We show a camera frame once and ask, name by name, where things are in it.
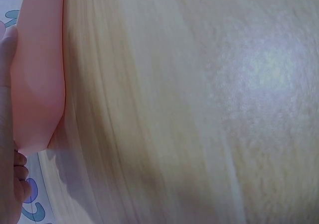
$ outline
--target light wooden surface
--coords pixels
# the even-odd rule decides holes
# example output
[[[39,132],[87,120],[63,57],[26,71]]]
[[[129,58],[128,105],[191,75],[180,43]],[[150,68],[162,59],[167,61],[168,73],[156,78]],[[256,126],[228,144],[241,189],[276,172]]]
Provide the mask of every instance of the light wooden surface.
[[[319,223],[319,0],[66,0],[59,224]]]

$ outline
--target fingertip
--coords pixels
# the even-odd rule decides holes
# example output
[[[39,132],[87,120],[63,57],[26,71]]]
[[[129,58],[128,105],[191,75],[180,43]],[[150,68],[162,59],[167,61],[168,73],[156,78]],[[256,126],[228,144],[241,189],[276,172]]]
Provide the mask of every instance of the fingertip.
[[[23,191],[24,191],[24,201],[26,200],[26,199],[28,199],[30,196],[31,196],[31,194],[32,194],[32,188],[31,188],[31,185],[27,182],[27,181],[20,181],[20,183],[21,183],[21,186],[22,186],[22,188],[23,188]]]
[[[5,40],[6,38],[17,38],[18,37],[18,29],[16,28],[16,26],[11,26],[8,29],[5,30],[5,34],[3,36],[3,40]]]

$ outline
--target finger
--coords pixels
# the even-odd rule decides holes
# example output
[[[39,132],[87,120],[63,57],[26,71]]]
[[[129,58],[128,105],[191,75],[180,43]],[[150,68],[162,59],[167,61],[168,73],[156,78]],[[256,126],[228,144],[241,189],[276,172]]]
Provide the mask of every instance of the finger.
[[[32,188],[30,186],[30,184],[27,181],[20,181],[21,186],[23,188],[23,192],[24,192],[24,197],[23,197],[23,201],[25,201],[27,198],[29,198],[32,194]]]
[[[29,170],[24,166],[14,166],[13,170],[15,177],[17,177],[20,181],[25,180],[29,175]]]
[[[6,31],[0,42],[0,148],[3,155],[9,155],[13,150],[10,67],[16,46],[17,29],[12,27]]]
[[[10,27],[0,43],[0,87],[11,87],[10,67],[16,52],[18,32]]]
[[[14,152],[14,166],[24,166],[26,164],[26,157],[18,153],[17,151]]]

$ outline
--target pink plastic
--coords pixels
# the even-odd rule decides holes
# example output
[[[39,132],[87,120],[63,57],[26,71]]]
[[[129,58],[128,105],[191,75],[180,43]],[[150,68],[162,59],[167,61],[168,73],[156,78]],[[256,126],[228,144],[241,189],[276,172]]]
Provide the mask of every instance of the pink plastic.
[[[13,136],[25,155],[44,150],[63,115],[63,0],[23,0],[11,69]]]

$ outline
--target human hand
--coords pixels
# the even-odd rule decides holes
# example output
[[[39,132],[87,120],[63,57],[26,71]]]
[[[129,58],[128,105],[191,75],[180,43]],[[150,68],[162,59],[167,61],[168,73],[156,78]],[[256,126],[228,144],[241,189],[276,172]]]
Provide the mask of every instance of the human hand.
[[[26,157],[13,141],[10,67],[16,46],[17,29],[11,27],[0,42],[0,224],[16,224],[31,195]]]

